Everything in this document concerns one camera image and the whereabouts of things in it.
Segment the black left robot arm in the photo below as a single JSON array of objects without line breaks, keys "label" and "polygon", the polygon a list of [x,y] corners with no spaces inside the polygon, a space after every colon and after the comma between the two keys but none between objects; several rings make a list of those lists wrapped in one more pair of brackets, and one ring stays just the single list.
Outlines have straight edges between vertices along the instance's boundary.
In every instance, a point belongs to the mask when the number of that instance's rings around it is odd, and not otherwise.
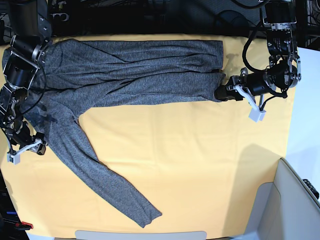
[{"label": "black left robot arm", "polygon": [[[217,100],[241,101],[245,97],[286,98],[289,88],[301,80],[301,61],[295,35],[297,23],[296,6],[293,0],[260,0],[255,5],[261,12],[260,21],[253,30],[242,50],[245,65],[240,75],[230,77],[225,85],[214,92]],[[257,69],[249,64],[247,52],[259,31],[266,33],[269,64],[265,69]]]}]

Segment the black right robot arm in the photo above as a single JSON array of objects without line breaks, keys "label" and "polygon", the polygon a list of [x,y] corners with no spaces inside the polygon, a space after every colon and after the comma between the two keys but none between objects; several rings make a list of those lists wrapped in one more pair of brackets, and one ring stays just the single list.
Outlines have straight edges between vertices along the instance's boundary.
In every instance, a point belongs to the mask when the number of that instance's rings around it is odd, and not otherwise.
[{"label": "black right robot arm", "polygon": [[10,41],[9,58],[3,74],[5,84],[0,90],[0,128],[7,138],[10,160],[32,150],[45,152],[42,133],[30,135],[21,106],[38,71],[43,69],[44,55],[51,44],[52,27],[45,0],[10,0],[8,17],[14,36]]}]

